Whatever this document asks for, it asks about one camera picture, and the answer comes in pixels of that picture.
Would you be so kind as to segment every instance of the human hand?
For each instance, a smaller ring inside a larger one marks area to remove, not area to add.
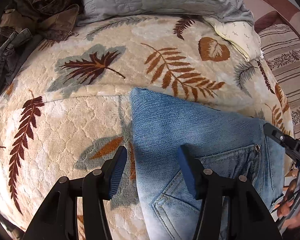
[[[296,189],[296,186],[297,186],[297,179],[294,179],[293,181],[290,182],[289,189],[287,190],[287,193],[284,196],[281,203],[285,202],[288,199],[288,197],[291,196],[291,194],[293,194],[293,192]],[[279,218],[281,218],[283,216],[284,217],[288,216],[288,214],[290,212],[290,207],[292,206],[293,202],[294,202],[294,199],[292,199],[291,201],[287,201],[284,204],[280,204],[280,207],[278,208],[278,211],[277,211],[277,216]],[[285,220],[282,227],[288,228],[288,229],[300,227],[300,211],[293,218]]]

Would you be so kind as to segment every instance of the silver rivet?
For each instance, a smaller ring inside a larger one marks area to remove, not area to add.
[[[63,177],[61,177],[61,178],[59,179],[59,182],[60,182],[60,183],[65,183],[67,180],[68,180],[68,178],[65,177],[65,176],[63,176]]]
[[[100,169],[95,169],[95,170],[92,172],[93,175],[100,175],[101,173],[102,173],[102,170],[100,170]]]
[[[243,175],[240,175],[239,176],[239,180],[242,181],[242,182],[246,182],[247,181],[247,177],[243,176]]]
[[[210,169],[204,169],[204,170],[203,170],[203,173],[206,174],[206,175],[211,175],[212,172],[213,172],[213,171],[210,170]]]

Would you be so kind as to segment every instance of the blue denim jeans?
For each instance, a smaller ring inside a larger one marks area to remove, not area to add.
[[[193,238],[201,201],[188,193],[179,167],[183,144],[220,176],[247,176],[268,209],[282,197],[285,150],[264,135],[264,120],[140,88],[130,100],[137,189],[151,240]],[[226,206],[220,239],[226,237]]]

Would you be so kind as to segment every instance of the folded cream cloth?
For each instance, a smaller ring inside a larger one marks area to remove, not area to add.
[[[254,27],[245,21],[222,23],[212,17],[202,17],[211,24],[216,33],[223,39],[231,42],[242,54],[245,61],[249,62],[255,58],[263,58],[261,51],[261,40],[255,32]]]

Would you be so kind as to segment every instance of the black cable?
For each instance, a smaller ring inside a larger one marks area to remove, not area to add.
[[[271,214],[272,214],[273,212],[276,212],[282,205],[284,205],[284,204],[287,203],[288,201],[290,202],[292,199],[294,199],[294,198],[296,197],[296,195],[297,195],[299,192],[300,192],[300,189],[297,190],[295,193],[293,193],[293,194],[291,195],[290,198],[288,198],[287,200],[283,201],[283,202],[280,204],[280,206],[278,206],[277,208],[275,208],[275,209],[271,212]]]

